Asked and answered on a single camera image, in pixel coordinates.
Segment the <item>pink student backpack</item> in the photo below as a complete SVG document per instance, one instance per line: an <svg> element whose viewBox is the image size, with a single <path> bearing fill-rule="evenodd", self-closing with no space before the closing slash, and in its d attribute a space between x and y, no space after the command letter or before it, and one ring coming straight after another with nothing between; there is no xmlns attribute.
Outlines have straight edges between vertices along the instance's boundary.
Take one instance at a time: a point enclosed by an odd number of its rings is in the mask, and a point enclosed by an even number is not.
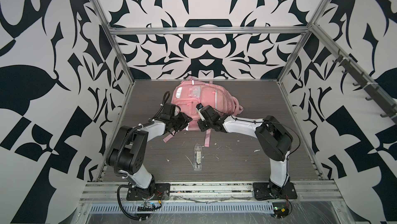
<svg viewBox="0 0 397 224"><path fill-rule="evenodd" d="M175 113L185 113L192 120L183 128L185 131L199 131L201 117L197 105L211 106L220 115L238 115L244 110L236 97L232 96L224 87L199 81L193 77L176 87L173 91L171 104L176 105Z"/></svg>

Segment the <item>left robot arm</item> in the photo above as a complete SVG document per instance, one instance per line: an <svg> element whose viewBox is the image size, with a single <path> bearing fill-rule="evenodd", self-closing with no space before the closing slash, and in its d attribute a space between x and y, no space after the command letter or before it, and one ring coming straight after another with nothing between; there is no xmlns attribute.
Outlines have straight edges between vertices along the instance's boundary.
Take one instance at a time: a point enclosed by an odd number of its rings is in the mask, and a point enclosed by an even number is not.
<svg viewBox="0 0 397 224"><path fill-rule="evenodd" d="M169 91L165 92L159 111L147 123L122 126L106 157L114 174L126 179L128 186L144 197L151 197L156 191L155 177L143 165L148 141L166 133L174 136L192 121L180 107L168 102L170 96Z"/></svg>

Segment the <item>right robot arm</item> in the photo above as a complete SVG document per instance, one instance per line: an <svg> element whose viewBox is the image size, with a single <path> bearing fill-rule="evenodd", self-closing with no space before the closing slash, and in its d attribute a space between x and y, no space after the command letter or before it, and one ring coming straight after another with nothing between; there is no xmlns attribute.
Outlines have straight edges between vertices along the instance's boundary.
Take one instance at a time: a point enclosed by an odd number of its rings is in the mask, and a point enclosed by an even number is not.
<svg viewBox="0 0 397 224"><path fill-rule="evenodd" d="M249 119L221 113L211 106L196 106L201 131L212 129L223 133L235 133L256 138L270 159L270 187L281 191L289 182L288 159L291 154L293 136L288 127L274 116L264 119Z"/></svg>

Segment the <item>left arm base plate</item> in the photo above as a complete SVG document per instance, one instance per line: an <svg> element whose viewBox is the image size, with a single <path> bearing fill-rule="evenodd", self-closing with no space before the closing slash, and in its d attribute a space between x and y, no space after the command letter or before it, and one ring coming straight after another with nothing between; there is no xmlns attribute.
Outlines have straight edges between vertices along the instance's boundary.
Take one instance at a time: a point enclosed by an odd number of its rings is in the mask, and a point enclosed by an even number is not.
<svg viewBox="0 0 397 224"><path fill-rule="evenodd" d="M130 187L127 193L127 201L162 200L169 196L171 185L169 183L150 184L147 189Z"/></svg>

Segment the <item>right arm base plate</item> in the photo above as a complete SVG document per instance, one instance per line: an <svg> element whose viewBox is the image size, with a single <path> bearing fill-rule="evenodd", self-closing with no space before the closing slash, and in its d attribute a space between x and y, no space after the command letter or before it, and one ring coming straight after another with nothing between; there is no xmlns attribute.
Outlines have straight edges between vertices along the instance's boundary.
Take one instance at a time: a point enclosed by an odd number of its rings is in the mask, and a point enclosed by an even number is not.
<svg viewBox="0 0 397 224"><path fill-rule="evenodd" d="M298 198L294 184L287 182L283 187L276 184L269 183L253 183L254 198L258 201L271 200L271 199L292 199Z"/></svg>

